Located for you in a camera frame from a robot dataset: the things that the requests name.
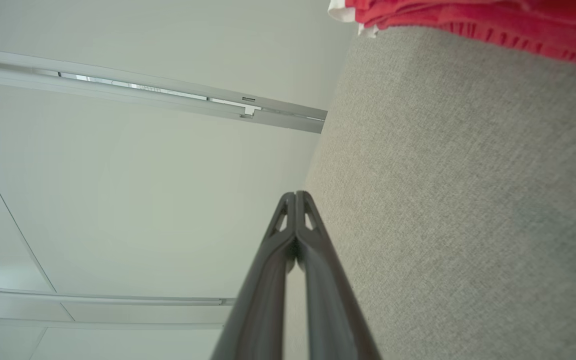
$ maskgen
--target gray upholstered furniture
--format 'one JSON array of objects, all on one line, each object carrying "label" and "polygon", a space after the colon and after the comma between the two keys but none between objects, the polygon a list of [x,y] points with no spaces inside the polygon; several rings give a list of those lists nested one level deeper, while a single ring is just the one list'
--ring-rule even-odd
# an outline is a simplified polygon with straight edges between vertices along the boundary
[{"label": "gray upholstered furniture", "polygon": [[384,359],[576,360],[576,65],[419,27],[355,39],[306,189]]}]

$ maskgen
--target ceiling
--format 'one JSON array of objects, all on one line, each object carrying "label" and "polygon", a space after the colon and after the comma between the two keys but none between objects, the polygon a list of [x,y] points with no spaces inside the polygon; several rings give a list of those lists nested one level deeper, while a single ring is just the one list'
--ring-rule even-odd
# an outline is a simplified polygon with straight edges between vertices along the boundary
[{"label": "ceiling", "polygon": [[[0,86],[0,288],[236,297],[281,194],[302,186],[317,140]],[[81,323],[223,323],[230,308],[0,298],[0,318]],[[33,360],[136,359],[153,349],[206,358],[219,333],[0,325],[0,359],[29,348]]]},{"label": "ceiling", "polygon": [[329,3],[0,0],[0,51],[327,110],[357,31]]}]

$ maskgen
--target red blanket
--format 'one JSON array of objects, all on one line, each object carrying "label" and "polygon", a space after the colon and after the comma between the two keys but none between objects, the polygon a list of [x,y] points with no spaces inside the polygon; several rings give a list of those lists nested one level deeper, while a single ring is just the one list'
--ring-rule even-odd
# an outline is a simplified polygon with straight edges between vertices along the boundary
[{"label": "red blanket", "polygon": [[576,0],[345,0],[345,6],[366,28],[421,25],[576,62]]}]

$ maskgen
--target white fabric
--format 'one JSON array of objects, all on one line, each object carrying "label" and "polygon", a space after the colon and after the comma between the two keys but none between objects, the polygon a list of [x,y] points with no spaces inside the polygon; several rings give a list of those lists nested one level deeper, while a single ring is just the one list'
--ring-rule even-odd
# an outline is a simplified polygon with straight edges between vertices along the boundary
[{"label": "white fabric", "polygon": [[[334,20],[341,21],[342,23],[355,22],[355,8],[346,7],[346,0],[330,0],[328,14]],[[359,36],[374,39],[377,37],[378,31],[377,25],[365,28],[363,23],[359,23]]]}]

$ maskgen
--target sofa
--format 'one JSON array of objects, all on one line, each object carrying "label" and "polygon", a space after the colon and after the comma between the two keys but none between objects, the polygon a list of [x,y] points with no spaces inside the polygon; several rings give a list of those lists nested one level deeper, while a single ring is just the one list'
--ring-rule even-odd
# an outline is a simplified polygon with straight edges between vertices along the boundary
[{"label": "sofa", "polygon": [[[355,38],[305,189],[385,360],[576,360],[576,64]],[[296,272],[284,352],[307,359]]]}]

